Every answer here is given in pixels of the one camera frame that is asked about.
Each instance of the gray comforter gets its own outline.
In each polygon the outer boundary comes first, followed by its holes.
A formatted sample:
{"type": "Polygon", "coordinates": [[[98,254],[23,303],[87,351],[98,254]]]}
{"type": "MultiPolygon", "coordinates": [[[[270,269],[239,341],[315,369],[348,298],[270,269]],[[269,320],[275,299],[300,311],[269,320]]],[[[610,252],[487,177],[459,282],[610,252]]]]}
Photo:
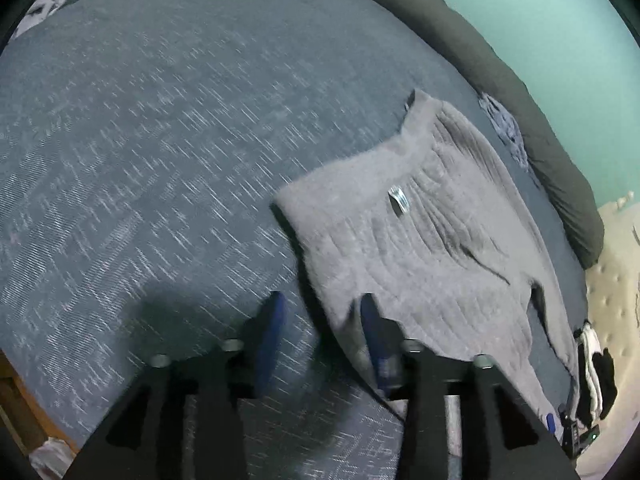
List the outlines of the gray comforter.
{"type": "MultiPolygon", "coordinates": [[[[82,444],[150,355],[204,352],[279,289],[273,392],[241,407],[251,473],[393,476],[401,424],[327,356],[270,206],[395,134],[416,87],[494,146],[580,324],[584,277],[548,199],[464,78],[370,0],[80,0],[11,42],[0,345],[38,402],[82,444]]],[[[530,317],[530,362],[556,406],[568,373],[530,317]]]]}

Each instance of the gray sweater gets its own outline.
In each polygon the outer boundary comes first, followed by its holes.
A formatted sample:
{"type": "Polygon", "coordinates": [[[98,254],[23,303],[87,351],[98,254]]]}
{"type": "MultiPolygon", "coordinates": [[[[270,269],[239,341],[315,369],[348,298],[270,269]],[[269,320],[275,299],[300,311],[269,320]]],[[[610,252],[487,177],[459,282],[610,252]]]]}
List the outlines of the gray sweater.
{"type": "Polygon", "coordinates": [[[370,384],[352,307],[366,292],[408,337],[457,359],[491,354],[540,418],[555,413],[529,363],[535,288],[549,341],[573,378],[575,415],[577,348],[545,244],[494,149],[452,105],[415,91],[398,136],[313,171],[276,202],[340,344],[370,384]],[[404,214],[392,186],[409,201],[404,214]]]}

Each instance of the tufted headboard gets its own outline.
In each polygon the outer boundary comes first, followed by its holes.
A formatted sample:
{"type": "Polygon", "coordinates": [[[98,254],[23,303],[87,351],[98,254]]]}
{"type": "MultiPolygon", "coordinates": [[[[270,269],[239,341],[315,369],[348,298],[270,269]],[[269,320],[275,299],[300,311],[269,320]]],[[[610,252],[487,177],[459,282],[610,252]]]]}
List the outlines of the tufted headboard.
{"type": "Polygon", "coordinates": [[[640,416],[640,203],[630,192],[599,211],[605,225],[604,250],[586,271],[589,320],[615,365],[618,398],[600,437],[578,459],[583,479],[602,478],[625,447],[640,416]]]}

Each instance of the blue object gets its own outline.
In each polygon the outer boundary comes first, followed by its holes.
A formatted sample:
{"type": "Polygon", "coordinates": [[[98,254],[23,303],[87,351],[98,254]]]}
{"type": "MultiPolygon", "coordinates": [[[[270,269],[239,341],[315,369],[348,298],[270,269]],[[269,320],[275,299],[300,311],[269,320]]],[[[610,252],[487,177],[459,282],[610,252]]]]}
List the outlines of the blue object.
{"type": "Polygon", "coordinates": [[[248,346],[257,344],[254,354],[254,395],[256,397],[265,393],[276,366],[280,332],[284,325],[285,303],[284,294],[272,292],[258,316],[255,317],[255,332],[249,335],[249,337],[261,337],[261,340],[245,341],[248,346]]]}
{"type": "Polygon", "coordinates": [[[549,431],[553,434],[556,434],[556,419],[554,418],[553,413],[548,413],[546,416],[546,426],[549,431]]]}
{"type": "Polygon", "coordinates": [[[388,397],[404,381],[401,363],[404,335],[398,323],[380,316],[372,294],[364,294],[360,299],[360,320],[376,384],[388,397]]]}

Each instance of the screw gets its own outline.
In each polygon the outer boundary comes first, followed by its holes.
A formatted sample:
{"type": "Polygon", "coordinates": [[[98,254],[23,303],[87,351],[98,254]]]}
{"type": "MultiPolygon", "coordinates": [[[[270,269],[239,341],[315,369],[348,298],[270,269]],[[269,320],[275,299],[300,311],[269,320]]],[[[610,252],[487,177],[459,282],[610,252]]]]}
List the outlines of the screw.
{"type": "Polygon", "coordinates": [[[151,358],[151,361],[149,361],[149,364],[153,368],[166,368],[168,365],[171,364],[171,358],[165,354],[156,354],[151,358]]]}
{"type": "Polygon", "coordinates": [[[227,339],[222,342],[223,352],[239,352],[244,348],[244,343],[239,339],[227,339]]]}
{"type": "Polygon", "coordinates": [[[482,368],[483,370],[486,369],[486,368],[493,368],[494,367],[494,360],[491,358],[490,355],[478,354],[474,358],[474,366],[476,368],[482,368]]]}
{"type": "Polygon", "coordinates": [[[418,354],[422,352],[422,343],[415,339],[405,339],[402,341],[402,349],[408,354],[418,354]]]}

